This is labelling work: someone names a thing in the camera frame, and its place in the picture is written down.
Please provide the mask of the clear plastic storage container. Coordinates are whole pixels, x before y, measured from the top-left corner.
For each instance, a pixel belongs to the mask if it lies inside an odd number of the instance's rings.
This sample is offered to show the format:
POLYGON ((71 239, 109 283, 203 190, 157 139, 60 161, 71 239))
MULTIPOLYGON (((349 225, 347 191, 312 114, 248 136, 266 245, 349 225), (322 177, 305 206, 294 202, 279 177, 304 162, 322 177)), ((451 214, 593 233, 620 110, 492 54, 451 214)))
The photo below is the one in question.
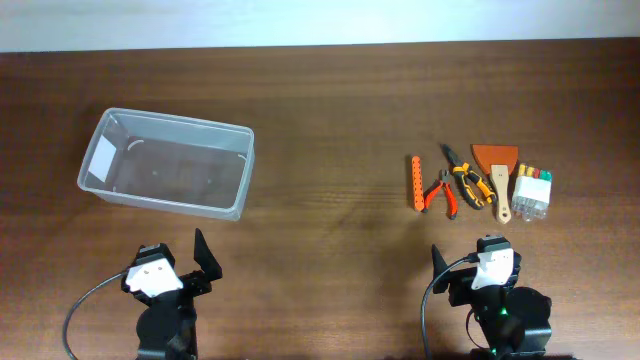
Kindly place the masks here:
POLYGON ((237 221, 254 145, 249 127, 109 108, 89 141, 77 185, 110 203, 237 221))

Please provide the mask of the clear box of coloured bits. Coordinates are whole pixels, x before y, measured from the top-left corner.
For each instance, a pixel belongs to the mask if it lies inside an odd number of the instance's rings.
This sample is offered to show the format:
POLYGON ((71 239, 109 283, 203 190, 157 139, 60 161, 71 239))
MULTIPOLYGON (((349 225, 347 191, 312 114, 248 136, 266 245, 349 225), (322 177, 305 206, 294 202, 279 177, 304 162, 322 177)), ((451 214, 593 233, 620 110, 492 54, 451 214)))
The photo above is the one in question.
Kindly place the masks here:
POLYGON ((550 204, 552 181, 550 171, 519 164, 511 209, 526 222, 544 219, 550 204))

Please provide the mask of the orange scraper with wooden handle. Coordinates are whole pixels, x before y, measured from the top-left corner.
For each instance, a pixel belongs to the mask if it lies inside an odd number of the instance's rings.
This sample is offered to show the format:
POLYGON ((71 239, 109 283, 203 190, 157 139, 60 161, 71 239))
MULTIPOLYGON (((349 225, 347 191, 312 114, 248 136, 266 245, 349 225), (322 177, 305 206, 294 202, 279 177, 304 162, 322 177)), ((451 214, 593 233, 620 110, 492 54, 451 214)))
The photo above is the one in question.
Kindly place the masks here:
POLYGON ((493 183, 497 196, 496 219, 501 224, 511 220, 508 186, 519 155, 517 146, 472 144, 472 153, 477 165, 493 183))

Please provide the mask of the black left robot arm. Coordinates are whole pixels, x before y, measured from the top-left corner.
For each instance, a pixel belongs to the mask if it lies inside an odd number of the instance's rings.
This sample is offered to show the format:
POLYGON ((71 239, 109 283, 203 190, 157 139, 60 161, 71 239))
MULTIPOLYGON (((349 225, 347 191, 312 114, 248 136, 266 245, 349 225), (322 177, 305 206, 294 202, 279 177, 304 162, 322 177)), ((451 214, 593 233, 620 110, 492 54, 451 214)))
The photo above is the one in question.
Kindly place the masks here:
POLYGON ((124 271, 121 290, 146 306, 136 324, 138 359, 198 357, 194 299, 223 277, 200 229, 194 231, 193 259, 200 268, 179 276, 168 245, 159 243, 140 247, 124 271))

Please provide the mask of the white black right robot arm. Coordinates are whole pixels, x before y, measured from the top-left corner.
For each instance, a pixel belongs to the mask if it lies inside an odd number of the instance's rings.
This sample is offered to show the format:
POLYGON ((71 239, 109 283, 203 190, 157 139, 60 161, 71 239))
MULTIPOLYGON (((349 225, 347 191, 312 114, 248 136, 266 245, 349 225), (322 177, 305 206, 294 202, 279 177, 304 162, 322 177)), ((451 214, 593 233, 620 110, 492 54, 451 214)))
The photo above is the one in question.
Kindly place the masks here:
POLYGON ((476 250, 451 264, 437 246, 431 247, 433 280, 420 309, 425 355, 431 356, 426 326, 430 294, 448 294, 452 307, 467 306, 468 320, 475 320, 487 341, 471 352, 474 359, 541 359, 552 329, 552 301, 530 287, 516 285, 521 255, 504 237, 480 238, 476 250))

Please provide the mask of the orange black long-nose pliers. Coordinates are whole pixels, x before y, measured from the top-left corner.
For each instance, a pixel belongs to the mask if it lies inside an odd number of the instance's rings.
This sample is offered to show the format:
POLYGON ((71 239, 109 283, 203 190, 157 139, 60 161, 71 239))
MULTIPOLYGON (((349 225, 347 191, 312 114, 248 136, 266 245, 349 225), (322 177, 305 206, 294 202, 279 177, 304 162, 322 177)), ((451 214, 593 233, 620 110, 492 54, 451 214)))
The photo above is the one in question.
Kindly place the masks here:
POLYGON ((456 179, 466 203, 474 210, 481 210, 485 206, 483 200, 473 191, 471 185, 474 185, 480 190, 488 204, 494 204, 497 201, 497 195, 490 185, 473 170, 468 162, 462 161, 449 145, 442 144, 441 148, 451 164, 451 173, 456 179))

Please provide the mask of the orange perforated plastic bar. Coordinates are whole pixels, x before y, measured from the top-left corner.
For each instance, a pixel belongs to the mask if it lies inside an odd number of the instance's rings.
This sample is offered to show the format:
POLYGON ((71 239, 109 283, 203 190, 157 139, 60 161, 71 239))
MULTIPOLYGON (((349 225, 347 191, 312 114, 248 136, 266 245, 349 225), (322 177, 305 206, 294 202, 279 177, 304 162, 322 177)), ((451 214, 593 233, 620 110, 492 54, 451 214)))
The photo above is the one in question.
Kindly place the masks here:
POLYGON ((421 159, 419 156, 411 158, 411 175, 414 209, 422 212, 425 209, 424 189, 421 171, 421 159))

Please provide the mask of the red handled side cutters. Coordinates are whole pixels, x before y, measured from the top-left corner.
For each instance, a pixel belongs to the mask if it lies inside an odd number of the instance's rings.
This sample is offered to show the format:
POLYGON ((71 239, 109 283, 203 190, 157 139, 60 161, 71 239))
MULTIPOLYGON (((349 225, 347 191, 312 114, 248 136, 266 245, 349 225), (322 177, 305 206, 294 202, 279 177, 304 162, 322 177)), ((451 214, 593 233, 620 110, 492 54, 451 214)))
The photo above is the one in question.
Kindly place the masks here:
POLYGON ((440 192, 444 194, 447 200, 448 218, 450 220, 455 220, 458 214, 458 204, 451 189, 451 173, 446 169, 442 169, 439 172, 438 179, 424 193, 424 208, 422 209, 422 212, 427 213, 429 211, 432 201, 440 192))

